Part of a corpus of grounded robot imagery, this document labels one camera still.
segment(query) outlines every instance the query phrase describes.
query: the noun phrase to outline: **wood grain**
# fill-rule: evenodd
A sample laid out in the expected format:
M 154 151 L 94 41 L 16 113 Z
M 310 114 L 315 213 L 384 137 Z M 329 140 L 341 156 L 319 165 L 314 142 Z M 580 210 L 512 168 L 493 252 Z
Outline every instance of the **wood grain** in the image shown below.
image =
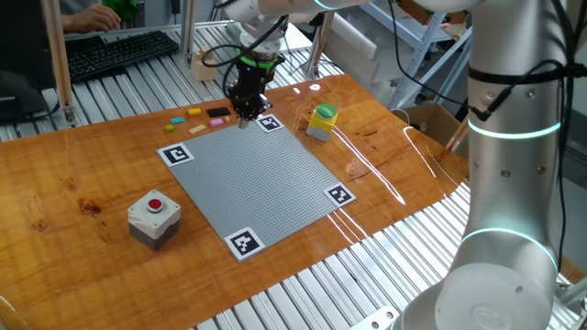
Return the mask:
M 206 115 L 184 107 L 2 143 L 0 295 L 34 329 L 186 329 L 445 198 L 468 172 L 346 75 L 267 95 L 356 202 L 238 263 L 155 152 L 194 138 Z M 340 112 L 327 143 L 305 134 L 321 103 Z M 163 132 L 177 116 L 186 123 Z M 127 208 L 151 189 L 183 208 L 158 252 L 128 234 Z
M 585 272 L 581 270 L 574 262 L 572 262 L 566 256 L 562 256 L 560 274 L 573 284 L 577 284 L 587 277 L 587 275 L 585 275 Z

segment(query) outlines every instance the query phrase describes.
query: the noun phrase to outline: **pink lego brick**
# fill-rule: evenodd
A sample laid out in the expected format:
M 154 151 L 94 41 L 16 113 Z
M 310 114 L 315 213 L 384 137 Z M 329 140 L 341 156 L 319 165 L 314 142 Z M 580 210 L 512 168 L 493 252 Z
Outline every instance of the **pink lego brick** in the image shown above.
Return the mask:
M 219 127 L 219 126 L 223 126 L 223 125 L 224 125 L 224 121 L 222 120 L 222 118 L 212 119 L 210 121 L 211 127 Z

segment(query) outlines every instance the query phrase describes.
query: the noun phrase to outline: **person's hand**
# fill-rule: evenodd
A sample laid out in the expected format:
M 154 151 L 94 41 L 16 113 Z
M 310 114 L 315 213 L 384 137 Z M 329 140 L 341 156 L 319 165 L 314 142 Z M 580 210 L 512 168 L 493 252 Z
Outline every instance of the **person's hand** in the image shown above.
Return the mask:
M 108 32 L 118 29 L 120 17 L 107 6 L 91 4 L 81 13 L 64 15 L 62 21 L 64 33 Z

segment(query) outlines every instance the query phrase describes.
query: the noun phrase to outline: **black keyboard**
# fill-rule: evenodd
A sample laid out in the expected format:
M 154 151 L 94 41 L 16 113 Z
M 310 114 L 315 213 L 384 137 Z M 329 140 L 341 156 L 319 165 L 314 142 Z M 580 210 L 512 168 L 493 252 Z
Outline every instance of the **black keyboard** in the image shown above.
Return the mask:
M 124 38 L 103 45 L 68 52 L 67 61 L 72 83 L 86 80 L 97 73 L 153 58 L 177 50 L 179 46 L 161 31 Z

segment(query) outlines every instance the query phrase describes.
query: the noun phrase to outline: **cable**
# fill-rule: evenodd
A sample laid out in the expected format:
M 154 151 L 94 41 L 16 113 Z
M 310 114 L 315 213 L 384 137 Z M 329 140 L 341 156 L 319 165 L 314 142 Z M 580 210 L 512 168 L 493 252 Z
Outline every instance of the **cable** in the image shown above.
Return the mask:
M 469 109 L 472 109 L 471 106 L 469 106 L 468 104 L 464 104 L 463 102 L 448 98 L 442 94 L 440 94 L 439 92 L 433 90 L 432 88 L 426 86 L 425 84 L 419 82 L 416 78 L 412 77 L 411 75 L 409 75 L 404 68 L 402 67 L 402 63 L 400 62 L 400 50 L 399 50 L 399 40 L 397 37 L 397 23 L 395 21 L 395 11 L 393 10 L 393 5 L 392 5 L 392 0 L 387 0 L 387 4 L 389 5 L 389 9 L 392 12 L 392 19 L 393 19 L 393 41 L 394 41 L 394 46 L 395 46 L 395 59 L 397 60 L 397 66 L 399 67 L 400 71 L 402 72 L 402 74 L 407 77 L 409 80 L 411 80 L 414 83 L 417 83 L 418 85 L 420 85 L 423 88 L 426 88 L 428 91 L 432 92 L 434 95 L 437 95 L 438 97 L 447 100 L 449 102 L 452 102 L 454 104 L 457 105 L 465 105 L 467 106 Z
M 317 30 L 318 26 L 316 26 L 316 31 L 314 33 L 314 40 L 316 40 L 316 38 L 318 38 L 318 40 L 320 40 L 320 38 L 322 38 L 322 28 L 320 28 L 320 30 Z M 302 64 L 300 64 L 299 66 L 297 66 L 297 68 L 295 68 L 295 70 L 293 71 L 289 71 L 289 75 L 291 76 L 292 74 L 296 73 L 298 70 L 300 70 L 303 66 L 305 66 L 307 63 L 312 62 L 314 59 L 316 58 L 316 54 L 314 54 L 312 56 L 312 58 L 306 60 L 305 62 L 303 62 Z
M 560 0 L 552 0 L 552 4 L 555 7 L 557 12 L 557 17 L 560 22 L 560 27 L 562 28 L 562 32 L 565 38 L 565 56 L 567 57 L 567 66 L 574 66 L 575 65 L 575 53 L 578 47 L 579 40 L 581 38 L 581 33 L 583 30 L 587 11 L 587 1 L 583 0 L 581 2 L 581 11 L 579 13 L 579 21 L 577 23 L 577 27 L 573 32 L 572 23 L 570 22 L 569 15 L 565 11 L 562 6 Z M 562 166 L 564 161 L 564 155 L 567 147 L 567 141 L 569 138 L 569 128 L 570 128 L 570 115 L 572 113 L 572 102 L 573 102 L 573 95 L 574 95 L 574 77 L 567 78 L 567 85 L 566 85 L 566 93 L 565 93 L 565 85 L 564 82 L 561 84 L 561 98 L 563 107 L 561 109 L 562 116 L 560 119 L 561 126 L 560 126 L 560 133 L 559 133 L 559 170 L 557 173 L 557 179 L 559 184 L 559 195 L 560 195 L 560 205 L 561 205 L 561 215 L 562 215 L 562 226 L 561 226 L 561 233 L 560 233 L 560 243 L 559 243 L 559 271 L 562 265 L 562 250 L 564 248 L 564 240 L 567 231 L 567 209 L 565 204 L 565 196 L 564 196 L 564 187 L 563 187 L 563 175 L 562 175 Z
M 49 111 L 45 115 L 35 115 L 35 116 L 23 117 L 23 118 L 19 118 L 19 119 L 15 119 L 15 120 L 2 120 L 2 121 L 0 121 L 0 124 L 18 124 L 18 123 L 34 123 L 34 122 L 38 122 L 41 119 L 45 119 L 45 118 L 47 118 L 47 117 L 55 114 L 59 109 L 60 109 L 60 103 L 59 103 L 59 100 L 58 100 L 57 101 L 57 104 L 51 109 L 51 111 Z
M 209 51 L 205 52 L 202 55 L 202 64 L 204 64 L 204 66 L 206 66 L 208 68 L 218 68 L 218 67 L 230 64 L 231 62 L 237 61 L 243 56 L 249 55 L 254 49 L 257 48 L 257 46 L 259 46 L 263 41 L 265 41 L 265 39 L 267 39 L 271 35 L 271 33 L 273 33 L 277 28 L 279 28 L 286 19 L 287 19 L 287 16 L 281 16 L 277 20 L 277 22 L 275 22 L 275 24 L 273 24 L 273 26 L 267 30 L 267 32 L 265 32 L 262 36 L 260 36 L 255 42 L 250 44 L 250 46 L 248 46 L 247 48 L 243 47 L 242 52 L 239 55 L 235 56 L 234 58 L 232 58 L 230 60 L 225 60 L 223 62 L 216 63 L 216 64 L 207 63 L 205 60 L 208 58 L 208 55 L 210 53 L 213 53 L 215 50 L 220 50 L 220 49 L 227 48 L 227 47 L 229 47 L 229 48 L 234 47 L 234 45 L 219 45 L 219 46 L 213 47 L 212 49 L 210 49 Z
M 223 2 L 222 4 L 219 4 L 217 1 L 214 2 L 214 4 L 212 5 L 212 7 L 216 8 L 216 9 L 220 9 L 220 8 L 224 8 L 226 6 L 230 6 L 234 3 L 236 3 L 238 0 L 226 0 L 225 2 Z
M 210 15 L 208 15 L 207 22 L 211 22 L 212 21 L 213 15 L 216 16 L 216 14 L 214 13 L 215 10 L 216 9 L 214 7 L 212 7 L 212 10 L 210 10 Z
M 290 62 L 290 70 L 294 69 L 294 61 L 292 60 L 292 50 L 290 49 L 290 44 L 287 43 L 287 38 L 283 38 L 285 40 L 285 47 L 287 47 L 287 53 L 290 55 L 290 59 L 287 60 Z

